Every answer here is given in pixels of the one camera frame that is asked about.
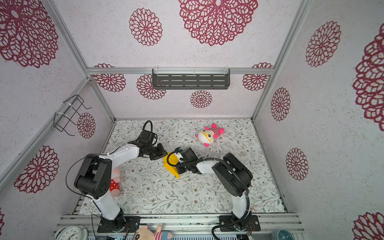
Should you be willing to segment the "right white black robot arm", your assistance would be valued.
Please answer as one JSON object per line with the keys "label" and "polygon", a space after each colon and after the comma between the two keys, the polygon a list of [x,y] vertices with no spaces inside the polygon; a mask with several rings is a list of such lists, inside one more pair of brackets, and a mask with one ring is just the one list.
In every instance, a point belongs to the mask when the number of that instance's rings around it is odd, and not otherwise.
{"label": "right white black robot arm", "polygon": [[250,214],[249,187],[253,175],[232,153],[222,158],[198,158],[191,148],[175,149],[174,155],[179,162],[172,164],[177,172],[186,171],[200,175],[215,175],[226,191],[232,195],[232,215],[236,219],[246,218]]}

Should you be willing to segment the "yellow square paper sheet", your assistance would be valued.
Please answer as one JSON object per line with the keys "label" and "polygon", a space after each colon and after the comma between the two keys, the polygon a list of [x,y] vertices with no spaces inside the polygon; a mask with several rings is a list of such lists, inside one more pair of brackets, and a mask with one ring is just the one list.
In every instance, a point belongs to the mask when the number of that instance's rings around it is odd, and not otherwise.
{"label": "yellow square paper sheet", "polygon": [[178,158],[175,156],[175,154],[169,153],[166,157],[163,158],[164,167],[173,174],[176,178],[180,179],[180,174],[178,173],[178,170],[176,167],[172,167],[168,164],[167,158],[169,158],[169,163],[172,165],[176,165],[178,163]]}

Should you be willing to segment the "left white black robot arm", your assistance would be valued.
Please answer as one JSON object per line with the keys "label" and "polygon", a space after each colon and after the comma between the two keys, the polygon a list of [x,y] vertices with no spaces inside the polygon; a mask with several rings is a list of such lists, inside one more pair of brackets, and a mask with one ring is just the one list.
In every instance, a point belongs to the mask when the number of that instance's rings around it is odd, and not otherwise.
{"label": "left white black robot arm", "polygon": [[89,154],[82,162],[74,180],[74,186],[83,195],[92,199],[104,219],[114,221],[121,209],[110,193],[112,170],[144,155],[149,156],[153,161],[165,157],[167,151],[162,144],[157,146],[126,144],[111,154]]}

